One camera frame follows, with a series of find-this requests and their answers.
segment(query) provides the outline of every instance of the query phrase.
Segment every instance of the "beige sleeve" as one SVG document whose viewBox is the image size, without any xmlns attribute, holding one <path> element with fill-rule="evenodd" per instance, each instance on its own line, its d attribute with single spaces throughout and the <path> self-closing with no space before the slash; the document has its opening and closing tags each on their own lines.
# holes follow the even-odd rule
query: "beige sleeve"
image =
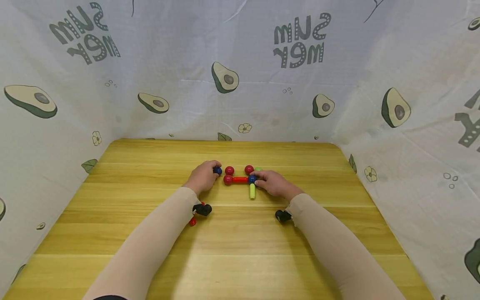
<svg viewBox="0 0 480 300">
<path fill-rule="evenodd" d="M 197 195 L 181 187 L 150 213 L 130 234 L 83 300 L 106 295 L 144 300 L 150 282 L 192 218 Z"/>
<path fill-rule="evenodd" d="M 357 237 L 309 195 L 297 195 L 286 211 L 332 274 L 344 300 L 405 299 Z"/>
</svg>

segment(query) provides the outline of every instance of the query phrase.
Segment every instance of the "fabric backdrop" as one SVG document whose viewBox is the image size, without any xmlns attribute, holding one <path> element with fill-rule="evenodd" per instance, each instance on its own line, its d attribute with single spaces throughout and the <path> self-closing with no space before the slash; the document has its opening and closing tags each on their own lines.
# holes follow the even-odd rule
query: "fabric backdrop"
<svg viewBox="0 0 480 300">
<path fill-rule="evenodd" d="M 0 297 L 121 137 L 335 143 L 433 296 L 480 295 L 477 0 L 0 5 Z"/>
</svg>

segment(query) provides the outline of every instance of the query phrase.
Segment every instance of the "left hand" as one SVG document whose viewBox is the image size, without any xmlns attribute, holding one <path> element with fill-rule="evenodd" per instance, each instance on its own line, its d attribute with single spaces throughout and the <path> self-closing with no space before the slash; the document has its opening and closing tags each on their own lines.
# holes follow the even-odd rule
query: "left hand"
<svg viewBox="0 0 480 300">
<path fill-rule="evenodd" d="M 220 177 L 220 175 L 213 172 L 213 168 L 221 166 L 222 164 L 216 160 L 205 161 L 192 171 L 187 182 L 182 186 L 194 191 L 198 197 L 201 192 L 212 188 L 215 180 Z"/>
</svg>

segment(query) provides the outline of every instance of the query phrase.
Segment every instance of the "yellow-green stick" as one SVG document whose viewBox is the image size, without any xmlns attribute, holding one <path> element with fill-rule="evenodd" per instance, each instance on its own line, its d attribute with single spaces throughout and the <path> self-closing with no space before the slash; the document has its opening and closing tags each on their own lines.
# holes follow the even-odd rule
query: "yellow-green stick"
<svg viewBox="0 0 480 300">
<path fill-rule="evenodd" d="M 250 200 L 255 200 L 255 184 L 250 183 Z"/>
</svg>

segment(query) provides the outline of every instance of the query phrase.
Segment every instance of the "blue ball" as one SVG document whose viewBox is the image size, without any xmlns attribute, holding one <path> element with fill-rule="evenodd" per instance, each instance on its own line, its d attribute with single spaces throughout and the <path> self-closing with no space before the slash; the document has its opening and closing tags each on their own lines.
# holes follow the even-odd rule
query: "blue ball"
<svg viewBox="0 0 480 300">
<path fill-rule="evenodd" d="M 213 172 L 217 173 L 218 175 L 222 175 L 222 168 L 220 167 L 213 167 Z"/>
<path fill-rule="evenodd" d="M 250 175 L 248 177 L 248 183 L 255 183 L 255 181 L 257 181 L 257 177 L 255 175 Z"/>
</svg>

